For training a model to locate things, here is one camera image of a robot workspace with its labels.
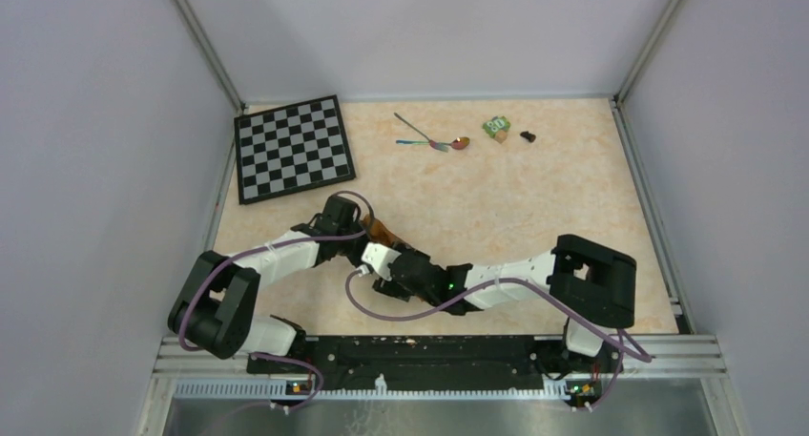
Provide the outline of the brown cloth napkin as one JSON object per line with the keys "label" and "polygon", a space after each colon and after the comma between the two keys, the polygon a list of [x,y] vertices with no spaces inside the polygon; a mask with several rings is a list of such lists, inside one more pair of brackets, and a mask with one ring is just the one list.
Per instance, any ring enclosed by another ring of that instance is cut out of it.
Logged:
{"label": "brown cloth napkin", "polygon": [[371,218],[366,214],[361,220],[361,226],[370,236],[370,240],[381,243],[389,248],[409,247],[404,239],[391,232],[378,218]]}

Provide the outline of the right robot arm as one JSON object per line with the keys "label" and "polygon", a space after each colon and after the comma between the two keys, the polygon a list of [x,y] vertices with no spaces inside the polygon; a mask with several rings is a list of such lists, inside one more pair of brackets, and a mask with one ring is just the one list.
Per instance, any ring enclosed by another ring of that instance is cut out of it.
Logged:
{"label": "right robot arm", "polygon": [[567,316],[559,345],[562,364],[584,371],[597,360],[609,331],[635,322],[637,262],[605,245],[567,234],[549,251],[506,264],[441,267],[405,246],[371,242],[361,256],[379,292],[416,297],[453,316],[518,301],[543,299]]}

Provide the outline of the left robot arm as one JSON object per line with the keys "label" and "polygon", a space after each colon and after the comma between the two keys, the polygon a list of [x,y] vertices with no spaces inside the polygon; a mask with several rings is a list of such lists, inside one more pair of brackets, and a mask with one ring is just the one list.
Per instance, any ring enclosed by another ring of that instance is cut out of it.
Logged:
{"label": "left robot arm", "polygon": [[373,209],[360,214],[363,201],[357,193],[339,191],[321,212],[277,239],[231,255],[201,253],[168,315],[181,348],[219,359],[269,355],[283,372],[300,369],[304,330],[283,318],[257,316],[259,291],[335,257],[359,263],[376,224]]}

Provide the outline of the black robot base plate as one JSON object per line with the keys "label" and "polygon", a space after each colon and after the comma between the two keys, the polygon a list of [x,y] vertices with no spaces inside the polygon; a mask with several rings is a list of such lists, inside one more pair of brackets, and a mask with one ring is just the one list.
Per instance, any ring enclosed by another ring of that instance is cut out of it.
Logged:
{"label": "black robot base plate", "polygon": [[301,374],[315,366],[324,389],[364,390],[384,378],[393,391],[538,390],[551,379],[575,374],[601,377],[617,367],[617,350],[605,344],[593,357],[568,350],[558,337],[319,336],[291,351],[292,363],[250,359],[254,375]]}

